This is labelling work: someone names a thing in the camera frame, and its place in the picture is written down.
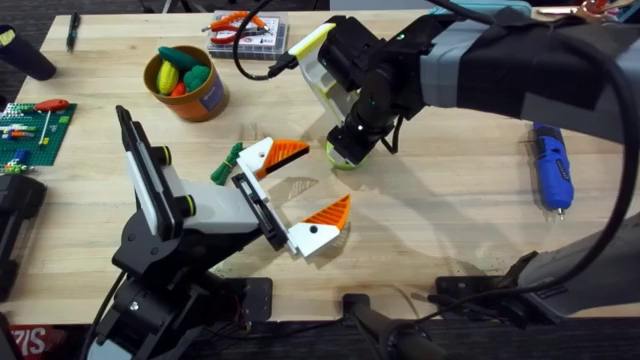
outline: gray robot arm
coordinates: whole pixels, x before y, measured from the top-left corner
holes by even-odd
[[[502,12],[496,14],[502,26],[491,28],[451,16],[423,16],[388,41],[353,18],[336,21],[318,61],[347,93],[360,92],[344,123],[327,136],[333,160],[358,164],[393,131],[396,118],[411,119],[424,106],[491,112],[622,142],[616,98],[603,75],[550,37],[548,27],[528,29],[530,18]],[[553,31],[595,43],[615,59],[640,102],[639,28],[566,21]],[[529,303],[557,321],[583,309],[640,302],[640,289],[632,285],[640,277],[634,266],[640,260],[640,242],[634,241],[638,217],[625,222],[586,271],[525,295]],[[529,256],[510,271],[510,286],[558,278],[598,236]]]

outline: green lego baseplate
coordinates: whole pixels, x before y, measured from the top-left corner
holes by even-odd
[[[69,104],[68,108],[51,113],[43,145],[39,145],[39,142],[47,119],[47,113],[33,111],[31,110],[33,106],[35,104],[10,103],[0,114],[0,129],[12,124],[35,127],[33,137],[13,140],[0,137],[0,165],[11,161],[16,150],[19,149],[29,151],[28,164],[26,165],[51,166],[56,160],[56,155],[58,155],[58,150],[67,133],[67,128],[77,104]],[[5,134],[5,131],[0,130],[0,136],[3,134]]]

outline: black pen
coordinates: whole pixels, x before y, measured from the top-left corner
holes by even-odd
[[[67,35],[68,52],[73,52],[73,45],[76,43],[76,37],[78,37],[78,26],[80,26],[80,15],[74,11],[69,23],[69,35]]]

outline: green toy vegetable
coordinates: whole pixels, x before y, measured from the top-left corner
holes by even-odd
[[[196,65],[202,65],[202,63],[193,56],[166,46],[159,47],[158,53],[160,53],[160,57],[169,61],[181,71],[188,71]]]
[[[195,91],[202,86],[209,78],[209,72],[211,70],[208,67],[197,65],[184,74],[184,84],[187,86],[187,92]]]

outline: green object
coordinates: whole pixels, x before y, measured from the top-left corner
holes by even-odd
[[[160,57],[169,61],[173,64],[173,66],[182,71],[189,71],[194,66],[202,65],[202,63],[193,56],[187,53],[183,53],[180,50],[172,49],[166,46],[159,47],[158,53],[160,53]]]
[[[186,74],[184,74],[184,84],[187,86],[187,92],[190,93],[197,90],[209,78],[211,70],[204,65],[196,65]]]
[[[240,151],[242,151],[242,143],[237,143],[233,145],[231,148],[231,152],[227,156],[227,158],[218,166],[216,171],[211,173],[211,181],[216,183],[217,185],[224,186],[224,183],[227,181],[229,174],[231,174],[231,170],[238,163],[238,158],[240,157]]]
[[[360,162],[360,164],[358,164],[358,165],[351,165],[351,164],[347,164],[347,163],[344,163],[344,162],[339,163],[334,158],[332,158],[331,155],[329,155],[329,153],[331,153],[331,150],[333,150],[333,145],[331,145],[327,141],[327,145],[325,146],[325,151],[327,152],[327,160],[329,160],[329,163],[333,167],[335,167],[336,169],[339,169],[339,170],[353,170],[353,169],[356,169],[358,166],[360,166],[360,164],[362,164],[362,162],[364,161],[364,160],[362,160]]]
[[[33,108],[35,104],[7,104],[5,113],[10,113],[7,110],[16,110],[20,108]],[[18,149],[25,149],[29,151],[28,164],[31,166],[51,166],[53,165],[58,149],[64,140],[64,136],[67,133],[67,128],[70,125],[70,120],[73,117],[73,113],[76,110],[77,104],[69,104],[69,107],[54,111],[51,113],[49,119],[49,125],[57,124],[56,131],[47,129],[45,138],[49,138],[47,145],[38,145],[40,141],[40,134],[44,125],[47,113],[29,112],[23,116],[11,116],[0,115],[0,126],[9,126],[11,124],[23,124],[26,126],[35,126],[35,136],[32,138],[20,138],[16,140],[0,139],[0,164],[4,165],[13,159],[13,155]]]

